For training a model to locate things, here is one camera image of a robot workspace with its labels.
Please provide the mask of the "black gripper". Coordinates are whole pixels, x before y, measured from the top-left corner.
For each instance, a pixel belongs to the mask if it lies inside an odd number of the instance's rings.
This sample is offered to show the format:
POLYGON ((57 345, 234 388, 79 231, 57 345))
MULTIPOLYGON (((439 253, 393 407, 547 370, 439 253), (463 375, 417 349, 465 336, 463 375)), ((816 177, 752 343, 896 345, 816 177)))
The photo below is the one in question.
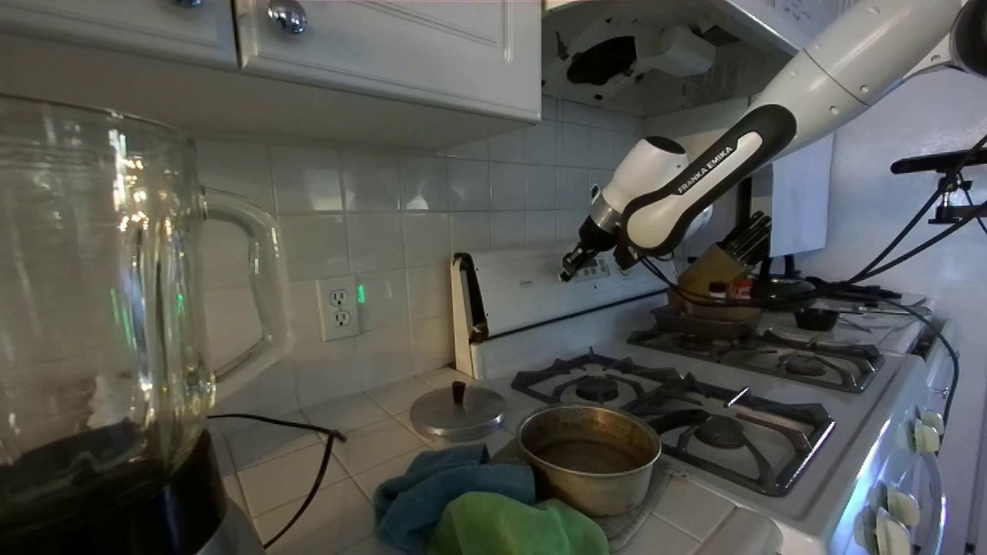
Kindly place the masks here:
POLYGON ((562 278, 576 278, 598 253, 609 253, 616 238, 598 228, 592 220, 581 225, 576 246, 562 256, 562 278))

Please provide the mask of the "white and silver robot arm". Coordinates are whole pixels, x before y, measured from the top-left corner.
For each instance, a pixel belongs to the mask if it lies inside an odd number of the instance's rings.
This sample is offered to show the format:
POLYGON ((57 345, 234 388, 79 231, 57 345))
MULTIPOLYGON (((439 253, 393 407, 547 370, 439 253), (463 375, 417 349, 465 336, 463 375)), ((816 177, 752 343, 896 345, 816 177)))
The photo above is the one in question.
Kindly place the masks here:
POLYGON ((675 249, 727 187, 839 130, 914 73, 987 73, 985 28, 987 0, 859 0, 702 155, 689 157, 666 134, 639 138, 592 197, 562 278, 572 281, 598 253, 614 253, 631 269, 641 256, 675 249))

